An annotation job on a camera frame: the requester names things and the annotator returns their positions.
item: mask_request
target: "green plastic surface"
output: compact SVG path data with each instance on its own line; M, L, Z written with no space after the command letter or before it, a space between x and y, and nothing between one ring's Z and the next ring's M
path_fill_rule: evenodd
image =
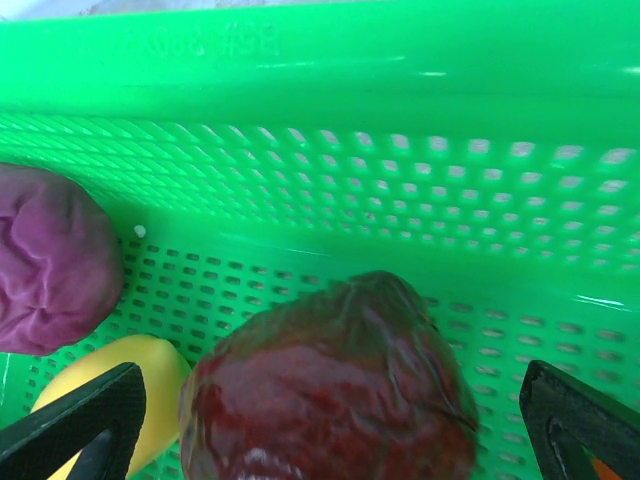
M0 159L84 185L127 266L86 341L0 357L0 424L115 338L194 363L273 302L384 268L477 394L474 478L539 479L531 359L640 407L638 18L452 0L0 24ZM136 479L181 478L177 452Z

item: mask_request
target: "purple fruit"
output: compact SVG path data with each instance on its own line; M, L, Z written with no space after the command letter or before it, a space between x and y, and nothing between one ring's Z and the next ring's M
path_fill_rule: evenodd
M111 219L81 186L0 163L0 351L47 355L78 342L123 283Z

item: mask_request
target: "dark red fruit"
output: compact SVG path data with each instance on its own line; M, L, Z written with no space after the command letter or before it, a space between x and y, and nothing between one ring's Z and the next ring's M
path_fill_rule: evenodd
M477 411L415 290L374 272L256 315L182 392L190 480L462 480Z

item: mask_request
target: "basket floor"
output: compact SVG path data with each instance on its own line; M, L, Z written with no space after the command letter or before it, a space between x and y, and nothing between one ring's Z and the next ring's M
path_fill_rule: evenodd
M635 380L615 373L637 362L633 342L622 333L633 322L631 309L614 311L597 299L575 297L559 303L552 293L533 296L488 282L461 282L458 276L467 272L460 267L446 275L421 262L398 262L394 268L392 256L345 262L316 251L317 246L284 247L268 237L220 231L214 219L180 213L147 215L147 235L139 239L133 227L140 219L135 209L131 212L118 217L127 285L117 310L86 340L49 357L0 357L3 425L26 415L64 366L116 338L157 335L195 364L252 314L333 279L378 268L402 275L424 296L475 391L482 427L474 479L540 478L518 407L522 375L533 358L559 365L616 397L628 389L624 401L635 407L640 400ZM607 322L590 321L599 318ZM176 445L136 480L182 478L178 452Z

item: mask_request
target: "yellow fruit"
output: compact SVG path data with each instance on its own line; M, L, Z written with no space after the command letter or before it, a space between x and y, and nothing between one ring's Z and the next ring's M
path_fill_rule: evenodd
M129 478L178 438L180 388L190 368L171 343L149 335L132 335L106 345L62 370L40 394L32 411L124 362L138 364L147 392L147 410L129 465ZM54 473L50 480L66 479L77 459L78 455Z

